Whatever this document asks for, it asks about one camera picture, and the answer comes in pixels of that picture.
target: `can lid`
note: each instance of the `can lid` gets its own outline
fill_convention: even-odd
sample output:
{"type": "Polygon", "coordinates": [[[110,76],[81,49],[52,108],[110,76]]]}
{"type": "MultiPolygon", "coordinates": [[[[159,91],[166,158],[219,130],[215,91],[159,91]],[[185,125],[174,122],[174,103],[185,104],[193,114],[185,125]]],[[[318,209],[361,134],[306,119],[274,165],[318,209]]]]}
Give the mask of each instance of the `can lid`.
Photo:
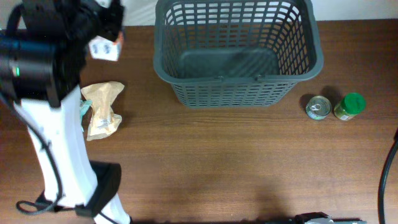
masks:
{"type": "Polygon", "coordinates": [[[344,97],[341,106],[347,113],[357,115],[365,110],[366,100],[359,93],[350,93],[344,97]]]}

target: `white wall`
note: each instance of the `white wall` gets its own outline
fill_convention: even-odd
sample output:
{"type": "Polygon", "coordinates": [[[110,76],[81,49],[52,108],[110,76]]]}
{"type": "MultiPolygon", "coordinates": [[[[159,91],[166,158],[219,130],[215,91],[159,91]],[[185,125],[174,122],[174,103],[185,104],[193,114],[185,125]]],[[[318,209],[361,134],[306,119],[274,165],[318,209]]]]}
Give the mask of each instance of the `white wall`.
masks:
{"type": "MultiPolygon", "coordinates": [[[[0,27],[4,28],[11,9],[21,0],[0,0],[0,27]]],[[[155,24],[157,0],[123,0],[127,8],[125,25],[155,24]]],[[[325,20],[398,19],[398,0],[312,0],[315,18],[325,20]]]]}

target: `tin can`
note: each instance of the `tin can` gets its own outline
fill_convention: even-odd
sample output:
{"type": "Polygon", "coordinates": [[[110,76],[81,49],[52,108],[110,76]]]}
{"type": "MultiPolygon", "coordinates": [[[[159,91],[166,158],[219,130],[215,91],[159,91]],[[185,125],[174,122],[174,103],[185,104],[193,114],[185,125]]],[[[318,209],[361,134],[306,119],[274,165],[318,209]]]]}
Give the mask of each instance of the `tin can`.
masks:
{"type": "Polygon", "coordinates": [[[331,112],[331,103],[323,96],[314,96],[305,107],[308,116],[315,120],[325,119],[331,112]]]}

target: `pull tab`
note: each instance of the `pull tab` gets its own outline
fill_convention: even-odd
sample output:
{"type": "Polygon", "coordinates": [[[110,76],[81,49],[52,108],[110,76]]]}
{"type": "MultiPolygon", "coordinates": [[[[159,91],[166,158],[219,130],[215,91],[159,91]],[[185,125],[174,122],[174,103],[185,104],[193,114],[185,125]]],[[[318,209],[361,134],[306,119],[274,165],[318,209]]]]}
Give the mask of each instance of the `pull tab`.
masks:
{"type": "Polygon", "coordinates": [[[317,103],[317,104],[311,106],[311,110],[312,110],[312,111],[318,111],[318,110],[320,110],[321,108],[322,108],[322,107],[321,107],[321,105],[320,105],[319,103],[317,103]]]}

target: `teal object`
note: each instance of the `teal object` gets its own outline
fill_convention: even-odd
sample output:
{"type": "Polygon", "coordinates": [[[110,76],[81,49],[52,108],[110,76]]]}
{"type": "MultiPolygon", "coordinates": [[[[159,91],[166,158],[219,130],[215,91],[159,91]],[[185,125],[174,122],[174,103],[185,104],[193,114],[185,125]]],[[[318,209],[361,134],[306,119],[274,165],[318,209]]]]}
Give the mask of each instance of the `teal object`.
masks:
{"type": "Polygon", "coordinates": [[[159,0],[154,69],[190,108],[270,106],[317,76],[310,0],[159,0]]]}
{"type": "Polygon", "coordinates": [[[83,121],[83,117],[84,115],[86,115],[88,109],[90,108],[90,106],[93,104],[93,102],[91,100],[87,100],[87,101],[83,101],[80,100],[80,122],[83,121]]]}

